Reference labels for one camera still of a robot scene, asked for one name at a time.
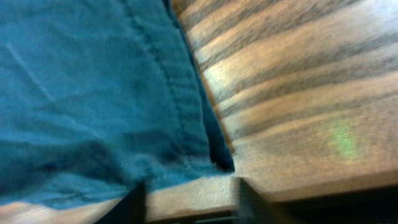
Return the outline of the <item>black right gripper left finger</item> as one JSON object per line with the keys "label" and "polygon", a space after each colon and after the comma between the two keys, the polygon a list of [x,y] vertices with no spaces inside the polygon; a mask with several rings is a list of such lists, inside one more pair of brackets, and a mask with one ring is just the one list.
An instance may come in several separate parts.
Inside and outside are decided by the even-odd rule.
{"label": "black right gripper left finger", "polygon": [[95,224],[145,224],[146,195],[145,182],[141,181]]}

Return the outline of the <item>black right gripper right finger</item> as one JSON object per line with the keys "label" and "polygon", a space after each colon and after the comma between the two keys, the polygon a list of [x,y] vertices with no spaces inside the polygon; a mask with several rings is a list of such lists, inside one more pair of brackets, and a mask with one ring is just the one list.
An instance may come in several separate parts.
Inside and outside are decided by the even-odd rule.
{"label": "black right gripper right finger", "polygon": [[297,224],[299,221],[269,203],[249,182],[238,177],[235,224]]}

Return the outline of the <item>blue denim shorts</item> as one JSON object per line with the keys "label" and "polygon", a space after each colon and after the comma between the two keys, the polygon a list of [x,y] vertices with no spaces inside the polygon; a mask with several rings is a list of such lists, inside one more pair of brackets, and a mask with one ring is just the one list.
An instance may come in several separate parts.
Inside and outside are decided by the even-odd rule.
{"label": "blue denim shorts", "polygon": [[66,209],[234,171],[169,1],[1,1],[1,203]]}

